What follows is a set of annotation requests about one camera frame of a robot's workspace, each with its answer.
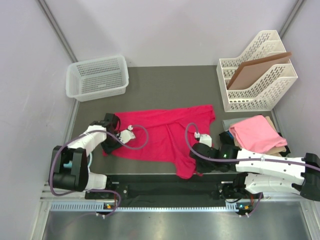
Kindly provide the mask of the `red t shirt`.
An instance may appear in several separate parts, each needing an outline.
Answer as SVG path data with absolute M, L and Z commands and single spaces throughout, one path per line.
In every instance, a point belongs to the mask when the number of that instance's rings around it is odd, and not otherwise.
M 196 173 L 196 161 L 189 156 L 196 143 L 194 133 L 210 133 L 210 125 L 216 115 L 211 104 L 175 109 L 152 109 L 144 111 L 117 112 L 120 130 L 134 127 L 136 138 L 128 145 L 114 150 L 114 156 L 150 162 L 173 163 L 176 175 L 189 179 Z

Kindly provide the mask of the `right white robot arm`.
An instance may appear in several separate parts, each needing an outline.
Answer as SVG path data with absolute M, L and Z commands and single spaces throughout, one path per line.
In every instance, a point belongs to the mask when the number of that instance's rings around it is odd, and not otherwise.
M 234 145 L 215 149 L 204 143 L 189 147 L 196 171 L 236 173 L 233 192 L 239 198 L 249 194 L 280 192 L 299 195 L 307 200 L 320 200 L 320 159 L 314 153 L 303 157 L 273 156 Z

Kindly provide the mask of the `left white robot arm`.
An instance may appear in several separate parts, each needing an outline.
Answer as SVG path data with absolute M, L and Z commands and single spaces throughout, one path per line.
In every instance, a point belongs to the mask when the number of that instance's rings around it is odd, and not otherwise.
M 104 120 L 93 121 L 86 131 L 66 146 L 57 145 L 52 151 L 49 186 L 82 192 L 89 182 L 88 156 L 101 145 L 107 154 L 120 148 L 121 121 L 113 113 Z

